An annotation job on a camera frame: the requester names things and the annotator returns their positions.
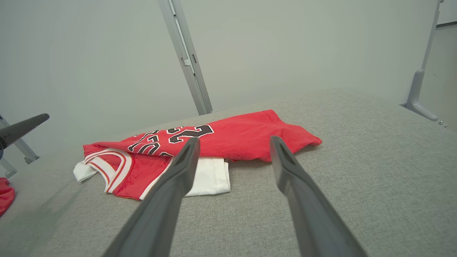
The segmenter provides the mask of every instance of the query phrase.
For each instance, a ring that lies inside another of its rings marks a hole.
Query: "black strip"
[[[451,25],[457,25],[457,21],[439,24],[439,25],[436,26],[436,28],[446,27],[446,26],[451,26]]]

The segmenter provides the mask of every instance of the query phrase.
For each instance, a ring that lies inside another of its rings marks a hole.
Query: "red jersey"
[[[234,116],[200,126],[155,130],[120,142],[84,145],[86,164],[105,179],[105,192],[144,199],[189,137],[200,138],[201,157],[271,161],[270,137],[280,136],[295,153],[322,140],[284,123],[273,110]]]

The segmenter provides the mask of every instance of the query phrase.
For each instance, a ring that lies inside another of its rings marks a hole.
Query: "gray table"
[[[359,92],[313,92],[139,129],[199,125],[273,109],[323,144],[296,156],[371,256],[457,255],[457,134]],[[11,178],[1,256],[99,256],[139,202],[73,177],[82,148],[44,156]],[[270,163],[230,163],[232,192],[182,201],[171,256],[298,256]]]

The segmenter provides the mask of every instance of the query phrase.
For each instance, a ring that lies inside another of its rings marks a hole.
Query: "basketball jersey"
[[[200,138],[200,157],[271,161],[270,137],[280,136],[295,153],[322,141],[273,110],[234,116],[205,125],[155,130],[120,142],[84,145],[85,163],[105,179],[105,192],[144,199],[186,141]]]

